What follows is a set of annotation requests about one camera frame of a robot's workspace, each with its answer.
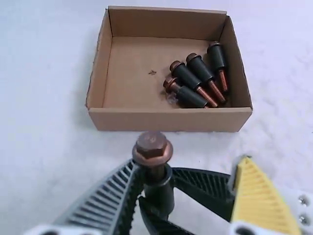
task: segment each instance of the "threaded shaft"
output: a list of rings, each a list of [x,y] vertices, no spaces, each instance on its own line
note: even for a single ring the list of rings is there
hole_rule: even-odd
[[[217,108],[218,104],[214,101],[214,99],[209,96],[209,94],[207,92],[205,92],[204,89],[202,89],[202,87],[198,87],[197,88],[197,92],[202,95],[208,102],[209,104],[213,107],[213,108]]]
[[[219,70],[220,80],[221,80],[221,86],[223,93],[228,93],[228,85],[225,77],[224,70]]]
[[[212,80],[209,81],[209,87],[222,104],[226,103],[225,97],[222,95],[222,93]]]

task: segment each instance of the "small debris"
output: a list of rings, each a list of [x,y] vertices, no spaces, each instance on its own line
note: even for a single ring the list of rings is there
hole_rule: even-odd
[[[154,70],[150,70],[150,72],[148,73],[149,75],[155,75],[157,72],[156,71],[154,71]]]

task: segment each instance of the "hex bolt head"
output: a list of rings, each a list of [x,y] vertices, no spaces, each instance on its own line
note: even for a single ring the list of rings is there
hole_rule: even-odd
[[[160,132],[145,132],[142,133],[137,142],[137,152],[144,158],[150,159],[153,157],[162,156],[167,144],[166,137]]]
[[[172,144],[158,131],[142,133],[133,147],[133,160],[146,167],[164,165],[172,155]]]

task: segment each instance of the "copper bolt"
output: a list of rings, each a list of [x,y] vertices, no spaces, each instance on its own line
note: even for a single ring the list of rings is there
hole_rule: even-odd
[[[225,76],[227,63],[224,56],[223,46],[217,41],[211,42],[210,46],[207,49],[207,54],[211,58],[213,71],[219,76],[222,92],[224,94],[228,94],[229,87]]]
[[[217,108],[219,105],[214,101],[214,99],[209,96],[209,94],[202,88],[202,87],[197,87],[196,91],[202,95],[213,108]]]
[[[178,60],[174,61],[170,65],[170,71],[172,76],[177,76],[189,88],[205,98],[213,108],[218,107],[218,104],[214,99],[200,86],[201,81],[185,66],[183,62]]]
[[[219,76],[220,76],[220,80],[221,80],[222,91],[223,91],[223,93],[227,94],[228,93],[228,84],[226,82],[224,70],[219,70]]]
[[[148,168],[150,180],[158,182],[165,176],[165,164],[173,155],[173,146],[157,131],[142,133],[133,147],[133,160]]]
[[[213,80],[210,80],[208,82],[209,84],[209,87],[211,88],[211,90],[213,91],[213,93],[216,95],[216,97],[219,99],[219,101],[222,103],[222,104],[225,104],[226,103],[226,99],[225,97],[223,96],[223,94],[221,93],[221,91],[217,88],[217,86],[215,85],[215,83],[213,82]]]
[[[194,108],[207,109],[208,101],[186,86],[177,84],[177,78],[166,78],[163,87],[167,93],[174,92],[179,101],[191,104]]]
[[[176,93],[180,89],[180,85],[177,84],[176,77],[167,77],[163,82],[163,87],[165,88],[166,93],[170,93],[171,91]]]

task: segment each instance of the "metal screw head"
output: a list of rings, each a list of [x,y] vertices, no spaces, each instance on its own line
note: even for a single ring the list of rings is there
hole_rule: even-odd
[[[193,58],[196,58],[196,57],[200,57],[200,55],[196,54],[196,53],[190,53],[187,57],[186,57],[186,62],[189,63]]]
[[[303,205],[303,206],[307,207],[309,205],[309,200],[305,195],[299,196],[298,200],[301,203],[301,205]]]
[[[145,132],[139,136],[136,149],[145,159],[149,159],[162,156],[166,144],[167,139],[161,132]]]
[[[310,219],[307,217],[306,214],[299,215],[299,221],[303,225],[306,225],[306,226],[310,225]]]
[[[181,64],[184,64],[184,63],[182,61],[178,61],[178,60],[176,60],[173,63],[171,63],[170,71],[172,72],[172,74],[173,74],[174,70]]]

